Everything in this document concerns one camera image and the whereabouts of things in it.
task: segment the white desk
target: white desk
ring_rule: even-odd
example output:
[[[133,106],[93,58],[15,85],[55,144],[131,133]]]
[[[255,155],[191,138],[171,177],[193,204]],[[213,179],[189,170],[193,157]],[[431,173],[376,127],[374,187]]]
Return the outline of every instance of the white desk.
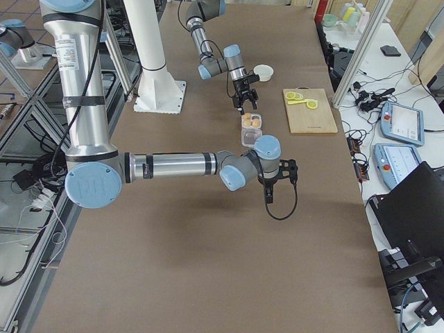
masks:
[[[359,34],[353,35],[350,33],[346,33],[346,31],[341,26],[335,26],[332,28],[324,28],[327,41],[331,43],[337,43],[341,47],[345,47],[348,49],[355,49],[356,45],[359,41]],[[402,54],[400,57],[386,57],[380,51],[380,47],[384,45],[392,45],[395,46],[398,51]],[[393,29],[389,24],[382,24],[375,39],[369,48],[367,55],[360,67],[360,70],[367,73],[368,76],[372,78],[380,79],[385,78],[389,74],[392,74],[395,71],[403,70],[406,65],[410,62],[410,58],[407,55],[407,52],[402,47],[399,39],[396,37],[396,34],[393,32]],[[408,79],[409,72],[404,73],[403,77],[401,75],[394,76],[393,78],[377,81],[373,83],[368,83],[362,89],[367,92],[376,91],[378,89],[389,89],[395,87],[396,91],[394,94],[399,94],[401,92],[405,92],[408,89],[412,88],[412,84]],[[363,75],[357,74],[355,76],[356,81],[373,81],[371,78]],[[427,96],[426,91],[421,86],[417,86],[411,90],[409,90],[405,94],[401,94],[397,96],[398,103],[412,106],[413,103],[424,96]],[[352,129],[365,129],[369,131],[371,129],[371,125],[366,123],[365,120],[358,117],[358,108],[345,108],[349,105],[354,105],[355,99],[351,94],[347,94],[344,101],[342,102],[342,107],[339,108],[339,112],[341,113],[341,118],[344,121],[347,121]],[[438,104],[432,97],[427,97],[418,101],[415,104],[415,108],[421,109],[424,112],[425,118],[425,128],[427,129],[443,129],[444,128],[444,114],[441,112],[441,109],[438,107]],[[365,112],[359,112],[361,116],[367,118],[368,114]],[[373,115],[372,121],[376,120],[376,114]],[[344,131],[347,131],[348,125],[343,123]],[[377,170],[373,152],[373,146],[375,143],[396,143],[396,141],[387,139],[382,136],[380,130],[380,124],[376,124],[374,137],[372,135],[368,135],[364,140],[364,144],[360,147],[362,153],[364,153],[370,162],[370,168],[368,171],[368,175],[370,180],[363,183],[363,192],[362,198],[364,202],[367,201],[373,194],[385,194],[389,192],[389,188],[383,183],[382,177]],[[431,167],[439,167],[444,165],[444,133],[426,133],[425,134],[425,145],[423,147],[418,148],[418,152],[423,161],[427,161],[427,163]],[[385,248],[390,248],[384,233],[382,232],[379,223],[370,206],[367,207],[367,217],[369,223],[372,228],[373,239],[377,246],[378,250],[383,250]],[[408,306],[403,313],[403,321],[407,325],[409,329],[411,329],[417,322],[418,317],[414,314],[414,309],[419,306],[420,302],[417,304],[413,303]],[[437,324],[432,327],[427,327],[425,325],[421,325],[415,332],[417,333],[432,333],[432,332],[444,332],[444,321],[439,320]]]

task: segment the white cable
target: white cable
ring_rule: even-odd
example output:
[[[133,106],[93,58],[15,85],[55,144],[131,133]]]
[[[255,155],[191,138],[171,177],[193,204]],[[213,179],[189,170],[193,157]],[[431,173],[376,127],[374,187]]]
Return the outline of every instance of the white cable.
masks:
[[[30,207],[32,207],[32,205],[27,205],[27,206],[23,207],[22,211],[20,212],[19,222],[17,223],[17,226],[15,227],[15,233],[16,234],[17,234],[17,230],[19,229],[20,222],[22,221],[22,216],[23,216],[23,213],[24,213],[25,209],[26,208],[30,208]]]
[[[55,244],[55,245],[57,245],[57,244],[62,244],[62,245],[61,245],[61,247],[58,249],[57,253],[56,253],[56,254],[55,254],[55,255],[49,260],[49,262],[43,267],[43,269],[48,268],[49,265],[54,261],[54,259],[55,259],[55,258],[56,258],[56,257],[62,252],[63,248],[65,247],[65,241],[66,241],[67,236],[68,236],[67,229],[66,229],[65,225],[63,224],[62,220],[60,219],[60,217],[58,216],[58,214],[57,214],[57,212],[56,212],[56,208],[54,207],[54,203],[52,202],[51,199],[49,200],[49,202],[51,203],[52,210],[53,210],[53,213],[54,213],[54,215],[55,215],[55,217],[56,217],[56,219],[57,219],[57,222],[61,224],[61,226],[62,226],[63,231],[65,232],[65,234],[63,234],[63,232],[60,232],[60,231],[59,231],[59,232],[55,232],[55,233],[53,234],[53,237],[54,237],[56,234],[61,234],[61,235],[63,236],[63,239],[62,239],[61,241],[58,241],[58,242],[54,241],[54,239],[51,238],[53,244]]]
[[[38,234],[44,230],[49,224],[45,225],[44,227],[42,227],[39,231],[37,231],[36,233],[32,234],[31,236],[22,238],[22,239],[16,239],[15,241],[4,241],[3,243],[0,243],[0,245],[4,245],[4,244],[11,244],[11,243],[17,243],[20,241],[26,241],[27,239],[33,238],[35,236],[38,236]]]

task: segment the blue joint cap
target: blue joint cap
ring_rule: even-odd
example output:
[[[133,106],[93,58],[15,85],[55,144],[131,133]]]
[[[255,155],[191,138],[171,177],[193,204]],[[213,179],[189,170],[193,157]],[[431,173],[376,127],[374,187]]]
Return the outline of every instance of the blue joint cap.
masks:
[[[225,6],[225,0],[219,1],[219,16],[225,14],[226,6]]]
[[[204,65],[199,65],[197,69],[199,70],[199,74],[202,80],[208,80],[209,78],[211,78],[210,72]]]
[[[0,26],[4,26],[6,28],[23,28],[25,27],[25,23],[23,23],[20,19],[5,19],[0,22]]]
[[[272,135],[264,135],[257,139],[253,148],[263,160],[276,160],[280,157],[279,140]]]
[[[227,165],[219,172],[223,183],[230,191],[236,191],[246,184],[244,174],[235,166]]]
[[[111,166],[100,162],[85,162],[67,174],[65,189],[75,204],[84,208],[102,208],[120,194],[122,181]]]
[[[225,58],[235,57],[235,56],[237,56],[239,54],[241,54],[241,49],[239,48],[239,45],[237,45],[237,44],[233,44],[233,45],[227,46],[223,50],[223,56]]]
[[[5,57],[10,58],[13,55],[15,55],[15,53],[17,52],[16,49],[14,49],[12,46],[10,46],[9,44],[6,43],[2,43],[0,42],[0,50],[1,52],[3,52],[3,54],[5,55]]]
[[[89,8],[95,0],[40,0],[56,12],[81,12]]]

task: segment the power strip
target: power strip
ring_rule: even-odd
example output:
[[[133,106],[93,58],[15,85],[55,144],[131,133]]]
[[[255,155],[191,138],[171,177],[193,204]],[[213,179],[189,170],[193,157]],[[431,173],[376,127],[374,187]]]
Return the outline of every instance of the power strip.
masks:
[[[358,139],[353,139],[352,137],[347,137],[347,145],[348,149],[350,149],[351,156],[355,156],[355,154],[358,154],[361,152],[361,149],[359,147],[360,141]]]
[[[43,188],[39,196],[33,200],[32,203],[33,211],[38,212],[42,210],[46,206],[46,204],[51,200],[54,194],[55,193],[52,192],[50,189]]]
[[[360,182],[365,182],[367,180],[370,180],[368,177],[367,170],[358,162],[353,162],[353,167],[355,168],[356,177]]]

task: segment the yellow bottle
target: yellow bottle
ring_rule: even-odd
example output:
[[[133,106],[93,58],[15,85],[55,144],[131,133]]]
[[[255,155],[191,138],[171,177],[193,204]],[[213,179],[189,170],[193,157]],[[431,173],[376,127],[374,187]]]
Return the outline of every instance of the yellow bottle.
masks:
[[[348,19],[350,18],[351,14],[355,12],[355,7],[349,7],[347,8],[347,10],[345,11],[344,17],[343,17],[343,21],[347,22]]]

